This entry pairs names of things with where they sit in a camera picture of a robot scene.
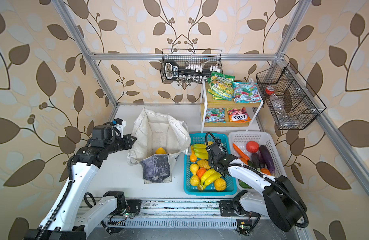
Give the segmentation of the yellow red mango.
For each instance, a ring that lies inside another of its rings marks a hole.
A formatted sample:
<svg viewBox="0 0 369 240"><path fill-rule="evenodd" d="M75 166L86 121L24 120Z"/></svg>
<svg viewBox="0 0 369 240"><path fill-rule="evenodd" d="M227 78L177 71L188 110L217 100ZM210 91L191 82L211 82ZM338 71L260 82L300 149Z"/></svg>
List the yellow red mango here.
<svg viewBox="0 0 369 240"><path fill-rule="evenodd" d="M160 147L158 148L156 151L155 151L155 154L156 155L165 155L166 154L166 151L164 148Z"/></svg>

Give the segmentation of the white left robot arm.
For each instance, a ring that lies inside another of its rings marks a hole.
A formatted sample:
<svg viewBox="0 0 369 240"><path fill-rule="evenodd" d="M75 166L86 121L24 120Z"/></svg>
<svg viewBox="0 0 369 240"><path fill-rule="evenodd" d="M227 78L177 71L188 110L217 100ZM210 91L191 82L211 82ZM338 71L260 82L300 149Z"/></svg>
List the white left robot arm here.
<svg viewBox="0 0 369 240"><path fill-rule="evenodd" d="M124 214L129 208L124 193L106 192L99 203L80 219L77 212L87 189L112 153L130 150L136 137L123 134L126 122L114 119L92 129L91 138L67 161L67 181L50 212L37 229L29 229L26 240L85 240L109 214Z"/></svg>

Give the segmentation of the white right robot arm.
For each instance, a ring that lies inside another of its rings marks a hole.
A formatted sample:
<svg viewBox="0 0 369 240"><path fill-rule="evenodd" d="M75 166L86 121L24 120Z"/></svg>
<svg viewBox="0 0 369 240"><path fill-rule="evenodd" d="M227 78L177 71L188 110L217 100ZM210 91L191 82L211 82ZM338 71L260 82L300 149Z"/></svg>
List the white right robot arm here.
<svg viewBox="0 0 369 240"><path fill-rule="evenodd" d="M309 224L307 207L291 181L283 175L279 154L270 135L259 132L233 132L224 144L212 133L205 134L208 162L222 177L230 176L255 190L235 196L239 215L254 212L269 217L282 231Z"/></svg>

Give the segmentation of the cream Monet print tote bag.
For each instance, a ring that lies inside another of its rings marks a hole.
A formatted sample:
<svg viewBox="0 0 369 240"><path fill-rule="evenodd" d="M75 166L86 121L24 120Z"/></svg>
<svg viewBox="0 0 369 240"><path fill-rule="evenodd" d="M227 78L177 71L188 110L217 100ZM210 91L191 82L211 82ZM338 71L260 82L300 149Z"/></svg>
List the cream Monet print tote bag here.
<svg viewBox="0 0 369 240"><path fill-rule="evenodd" d="M179 155L190 154L187 125L171 115L144 108L134 121L131 135L136 137L136 142L127 155L127 162L130 166L142 167L145 184L170 183ZM160 147L165 149L165 155L155 154Z"/></svg>

